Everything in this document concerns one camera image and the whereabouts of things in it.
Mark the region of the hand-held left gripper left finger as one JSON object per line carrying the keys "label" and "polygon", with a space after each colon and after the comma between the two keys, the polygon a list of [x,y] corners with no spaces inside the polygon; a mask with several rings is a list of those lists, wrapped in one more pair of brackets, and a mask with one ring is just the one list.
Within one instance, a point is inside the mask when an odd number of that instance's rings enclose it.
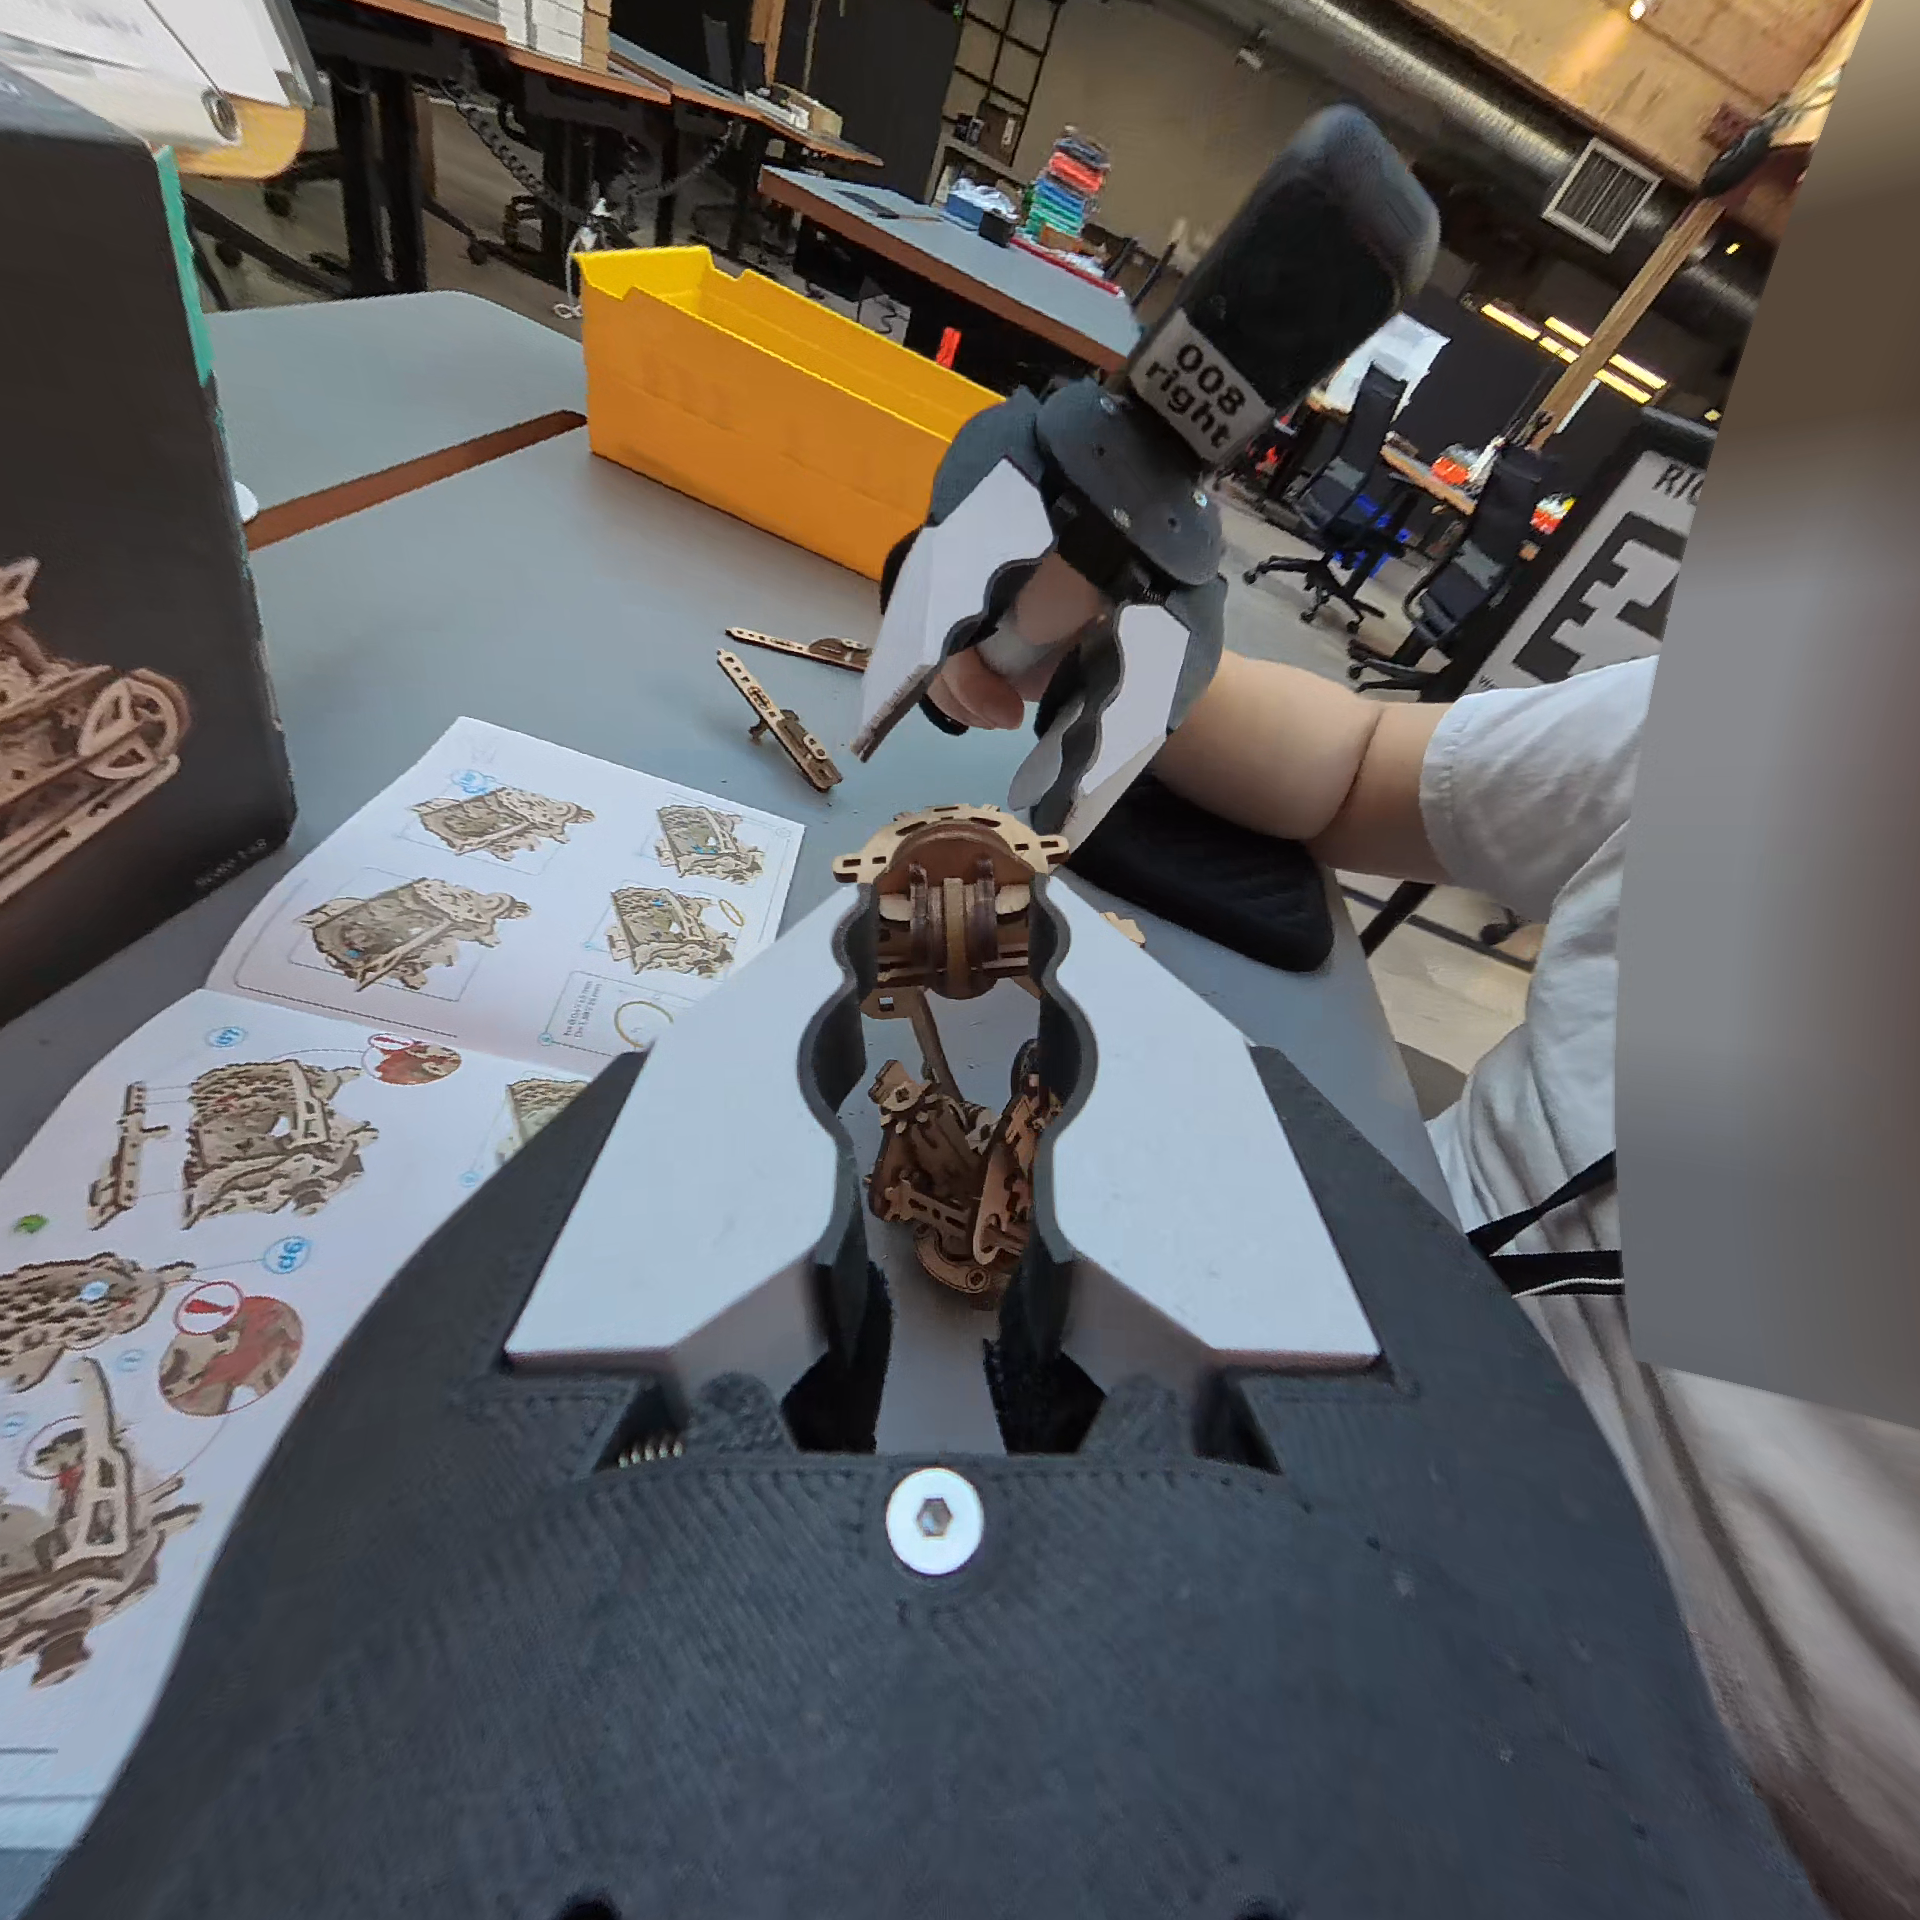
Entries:
{"label": "hand-held left gripper left finger", "polygon": [[876,927],[876,890],[841,885],[652,1047],[506,1340],[520,1373],[641,1373],[679,1408],[746,1377],[792,1413],[876,1413],[895,1314],[841,1122]]}

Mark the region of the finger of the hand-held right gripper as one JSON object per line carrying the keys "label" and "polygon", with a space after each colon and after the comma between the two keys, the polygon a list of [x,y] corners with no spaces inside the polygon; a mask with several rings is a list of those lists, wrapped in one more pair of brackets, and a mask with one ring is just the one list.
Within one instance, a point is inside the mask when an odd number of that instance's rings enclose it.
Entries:
{"label": "finger of the hand-held right gripper", "polygon": [[1045,689],[1012,812],[1045,837],[1095,835],[1175,729],[1188,644],[1164,604],[1124,604],[1091,622]]}
{"label": "finger of the hand-held right gripper", "polygon": [[1055,549],[1043,488],[1015,463],[995,468],[912,540],[872,647],[885,660],[937,660],[982,637]]}

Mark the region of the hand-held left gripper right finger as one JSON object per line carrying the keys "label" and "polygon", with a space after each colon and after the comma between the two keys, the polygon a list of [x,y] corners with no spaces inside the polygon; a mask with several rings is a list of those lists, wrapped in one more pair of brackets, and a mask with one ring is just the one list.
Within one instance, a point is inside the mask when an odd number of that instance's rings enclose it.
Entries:
{"label": "hand-held left gripper right finger", "polygon": [[1037,886],[1063,1114],[1035,1165],[1035,1245],[1066,1274],[1063,1348],[1101,1389],[1365,1373],[1380,1339],[1252,1047],[1068,883]]}

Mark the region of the wooden gear module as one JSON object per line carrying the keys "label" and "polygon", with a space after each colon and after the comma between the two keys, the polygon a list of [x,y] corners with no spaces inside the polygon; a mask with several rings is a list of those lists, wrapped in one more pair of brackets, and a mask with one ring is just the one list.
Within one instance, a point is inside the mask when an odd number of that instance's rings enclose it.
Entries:
{"label": "wooden gear module", "polygon": [[876,989],[862,1010],[907,1020],[923,1055],[921,1073],[886,1062],[868,1090],[880,1122],[871,1213],[911,1229],[923,1271],[982,1311],[1003,1303],[1028,1249],[1041,1142],[1063,1098],[1030,1040],[1017,1053],[1007,1104],[970,1101],[932,1001],[974,1001],[1008,983],[1041,993],[1035,883],[1066,853],[1064,838],[996,807],[946,805],[897,817],[830,864],[838,883],[875,897]]}

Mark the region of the person's right forearm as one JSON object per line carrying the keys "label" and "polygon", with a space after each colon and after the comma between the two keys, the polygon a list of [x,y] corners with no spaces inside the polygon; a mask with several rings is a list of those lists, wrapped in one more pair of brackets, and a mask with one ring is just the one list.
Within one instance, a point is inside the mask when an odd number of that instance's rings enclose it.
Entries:
{"label": "person's right forearm", "polygon": [[1428,837],[1423,778],[1449,711],[1225,652],[1149,770],[1188,805],[1324,867],[1440,885],[1449,872]]}

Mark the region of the person's right hand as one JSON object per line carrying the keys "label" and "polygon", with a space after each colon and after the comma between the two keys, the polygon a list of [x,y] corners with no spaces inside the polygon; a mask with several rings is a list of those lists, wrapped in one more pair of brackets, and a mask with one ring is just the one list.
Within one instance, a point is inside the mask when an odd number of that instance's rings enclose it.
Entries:
{"label": "person's right hand", "polygon": [[1020,729],[1072,651],[1113,612],[1106,593],[1048,555],[981,637],[941,666],[932,704],[969,729]]}

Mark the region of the black office chair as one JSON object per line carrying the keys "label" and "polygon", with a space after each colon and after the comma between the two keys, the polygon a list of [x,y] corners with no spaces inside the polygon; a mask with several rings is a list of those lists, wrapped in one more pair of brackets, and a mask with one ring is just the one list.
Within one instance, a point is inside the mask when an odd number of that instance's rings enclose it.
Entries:
{"label": "black office chair", "polygon": [[1535,514],[1554,492],[1559,466],[1550,446],[1508,446],[1496,456],[1458,543],[1405,594],[1402,644],[1391,655],[1374,655],[1357,640],[1348,644],[1350,684],[1423,695],[1445,675],[1440,669],[1423,670],[1423,660],[1439,655],[1449,669],[1464,663],[1524,563],[1524,549],[1535,540]]}
{"label": "black office chair", "polygon": [[1298,577],[1308,590],[1303,622],[1314,622],[1328,602],[1338,602],[1353,614],[1346,627],[1350,639],[1362,633],[1369,619],[1380,616],[1380,608],[1362,598],[1382,556],[1380,508],[1365,501],[1405,393],[1406,383],[1393,369],[1373,363],[1362,372],[1331,460],[1295,498],[1298,536],[1313,543],[1314,558],[1274,555],[1242,577],[1247,587],[1268,575]]}

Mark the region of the long wooden strut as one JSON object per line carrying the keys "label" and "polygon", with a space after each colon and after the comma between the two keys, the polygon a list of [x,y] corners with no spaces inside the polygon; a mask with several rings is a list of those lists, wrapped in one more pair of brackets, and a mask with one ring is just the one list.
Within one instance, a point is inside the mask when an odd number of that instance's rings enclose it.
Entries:
{"label": "long wooden strut", "polygon": [[748,737],[772,740],[803,781],[819,795],[829,795],[845,781],[836,760],[806,729],[804,720],[759,683],[756,675],[728,647],[717,651],[717,663],[733,689],[752,712]]}

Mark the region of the black wrist rest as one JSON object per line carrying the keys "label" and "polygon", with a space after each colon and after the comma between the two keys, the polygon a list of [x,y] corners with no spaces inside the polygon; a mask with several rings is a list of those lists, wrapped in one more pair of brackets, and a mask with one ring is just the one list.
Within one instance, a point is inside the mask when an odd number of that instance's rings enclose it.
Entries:
{"label": "black wrist rest", "polygon": [[1068,871],[1281,973],[1317,973],[1332,957],[1332,905],[1313,853],[1225,820],[1152,777],[1068,855]]}

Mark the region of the stack of coloured boxes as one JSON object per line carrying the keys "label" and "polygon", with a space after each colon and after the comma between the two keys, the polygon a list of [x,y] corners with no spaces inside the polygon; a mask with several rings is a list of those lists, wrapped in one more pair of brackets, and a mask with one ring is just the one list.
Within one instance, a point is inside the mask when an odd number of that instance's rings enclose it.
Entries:
{"label": "stack of coloured boxes", "polygon": [[1020,235],[1055,250],[1079,250],[1111,167],[1113,160],[1101,143],[1072,126],[1066,128],[1024,191]]}

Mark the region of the yellow plastic bin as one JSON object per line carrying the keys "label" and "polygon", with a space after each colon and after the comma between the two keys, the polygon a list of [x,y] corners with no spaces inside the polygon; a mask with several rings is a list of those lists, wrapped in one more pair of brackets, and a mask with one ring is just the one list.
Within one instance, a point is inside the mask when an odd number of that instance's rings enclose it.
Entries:
{"label": "yellow plastic bin", "polygon": [[879,581],[927,518],[973,380],[706,248],[583,253],[588,443]]}

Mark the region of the instruction booklet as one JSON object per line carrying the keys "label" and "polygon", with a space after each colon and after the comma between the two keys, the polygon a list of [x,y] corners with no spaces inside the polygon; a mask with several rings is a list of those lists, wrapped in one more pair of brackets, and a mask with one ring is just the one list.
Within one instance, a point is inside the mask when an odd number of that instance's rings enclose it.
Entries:
{"label": "instruction booklet", "polygon": [[769,948],[804,824],[473,719],[4,1173],[4,1852],[68,1849],[259,1473],[445,1218]]}

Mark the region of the white vent grille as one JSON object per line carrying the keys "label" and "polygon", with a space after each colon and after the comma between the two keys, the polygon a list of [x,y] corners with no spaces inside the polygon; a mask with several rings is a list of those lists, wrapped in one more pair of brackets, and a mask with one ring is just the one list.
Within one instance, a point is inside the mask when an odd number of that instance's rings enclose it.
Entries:
{"label": "white vent grille", "polygon": [[1595,137],[1552,186],[1542,223],[1601,255],[1613,255],[1662,184],[1658,172]]}

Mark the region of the white shirt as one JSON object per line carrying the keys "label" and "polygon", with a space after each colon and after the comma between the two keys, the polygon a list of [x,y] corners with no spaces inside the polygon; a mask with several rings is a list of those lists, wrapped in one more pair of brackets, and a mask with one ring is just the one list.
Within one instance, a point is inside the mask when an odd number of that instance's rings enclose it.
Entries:
{"label": "white shirt", "polygon": [[[1616,1147],[1621,885],[1658,660],[1485,690],[1421,770],[1443,871],[1542,924],[1430,1139],[1467,1229]],[[1634,1489],[1747,1770],[1836,1916],[1919,1911],[1914,1428],[1644,1366],[1621,1299],[1524,1305]]]}

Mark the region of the black white marker board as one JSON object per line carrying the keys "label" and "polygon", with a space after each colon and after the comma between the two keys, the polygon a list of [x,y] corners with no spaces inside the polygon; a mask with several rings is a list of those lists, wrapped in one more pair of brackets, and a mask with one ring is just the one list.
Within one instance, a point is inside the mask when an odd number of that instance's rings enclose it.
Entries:
{"label": "black white marker board", "polygon": [[1717,441],[1714,425],[1644,410],[1514,578],[1498,639],[1464,689],[1562,684],[1656,656]]}

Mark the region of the black model kit box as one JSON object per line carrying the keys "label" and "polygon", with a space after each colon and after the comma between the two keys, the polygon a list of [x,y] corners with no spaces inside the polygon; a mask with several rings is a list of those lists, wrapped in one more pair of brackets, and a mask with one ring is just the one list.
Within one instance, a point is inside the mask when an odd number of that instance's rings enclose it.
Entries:
{"label": "black model kit box", "polygon": [[296,820],[174,163],[4,65],[2,1019]]}

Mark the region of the silver ventilation duct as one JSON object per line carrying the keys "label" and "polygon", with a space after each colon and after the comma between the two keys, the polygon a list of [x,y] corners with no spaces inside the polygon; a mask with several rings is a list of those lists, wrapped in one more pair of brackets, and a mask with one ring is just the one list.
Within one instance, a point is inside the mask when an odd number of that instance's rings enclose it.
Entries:
{"label": "silver ventilation duct", "polygon": [[1343,87],[1362,106],[1410,132],[1423,153],[1447,157],[1471,177],[1494,182],[1562,242],[1581,242],[1581,235],[1549,220],[1554,194],[1584,167],[1592,146],[1616,157],[1621,168],[1648,177],[1651,186],[1607,246],[1584,244],[1595,260],[1614,270],[1644,266],[1690,200],[1646,160],[1631,157],[1613,135],[1595,135],[1541,102],[1436,29],[1414,23],[1398,5],[1203,2],[1198,11]]}

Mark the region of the wooden ceiling post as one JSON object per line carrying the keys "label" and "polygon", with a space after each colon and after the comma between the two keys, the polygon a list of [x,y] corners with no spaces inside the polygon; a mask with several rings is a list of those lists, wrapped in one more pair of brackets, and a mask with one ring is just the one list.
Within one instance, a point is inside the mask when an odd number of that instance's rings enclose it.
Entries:
{"label": "wooden ceiling post", "polygon": [[1775,215],[1775,163],[1766,130],[1752,126],[1710,163],[1693,196],[1676,200],[1658,186],[1613,253],[1633,276],[1577,346],[1560,346],[1565,370],[1530,406],[1528,446],[1559,436],[1597,388],[1638,405],[1668,388],[1668,374],[1621,370],[1628,337],[1658,302],[1675,304],[1681,325],[1697,332],[1747,339],[1775,259],[1764,230]]}

